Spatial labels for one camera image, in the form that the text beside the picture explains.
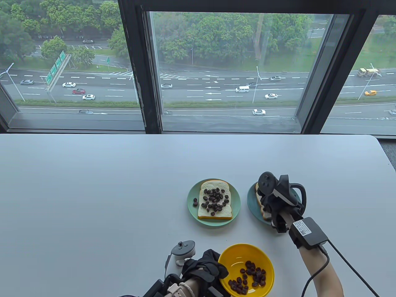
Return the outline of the person's right hand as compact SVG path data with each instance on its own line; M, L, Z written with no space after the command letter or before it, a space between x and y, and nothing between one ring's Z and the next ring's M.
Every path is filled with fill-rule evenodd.
M256 183L255 188L256 200L260 207L263 219L270 221L271 227L276 229L278 233L286 233L289 229L285 220L280 216L280 212L285 211L289 213L295 221L302 219L306 209L307 196L306 190L301 184L291 184L290 188L291 195L296 197L296 206L289 205L284 202L283 199L276 197L273 194L268 196L264 195L259 190L258 183Z

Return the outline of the person's left hand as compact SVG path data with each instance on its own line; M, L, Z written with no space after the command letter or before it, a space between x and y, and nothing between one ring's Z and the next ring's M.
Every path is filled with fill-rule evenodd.
M198 279L204 284L212 284L229 275L227 268L219 263L220 254L206 250L198 260L188 259L182 268L182 281Z

